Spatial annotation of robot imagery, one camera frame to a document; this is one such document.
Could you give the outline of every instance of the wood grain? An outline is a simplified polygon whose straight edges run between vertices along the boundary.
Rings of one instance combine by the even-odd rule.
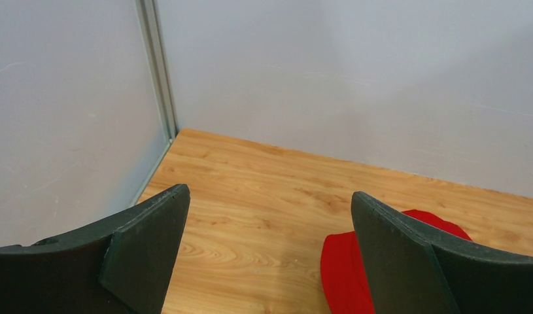
[[[182,130],[141,200],[177,183],[192,200],[164,313],[329,313],[320,252],[358,190],[533,255],[533,199],[380,167]]]

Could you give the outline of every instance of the red cap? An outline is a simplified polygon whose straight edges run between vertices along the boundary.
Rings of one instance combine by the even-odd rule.
[[[463,239],[472,240],[459,226],[432,213],[413,209],[404,211],[403,214]],[[320,276],[324,295],[333,314],[375,313],[355,232],[326,237],[320,257]]]

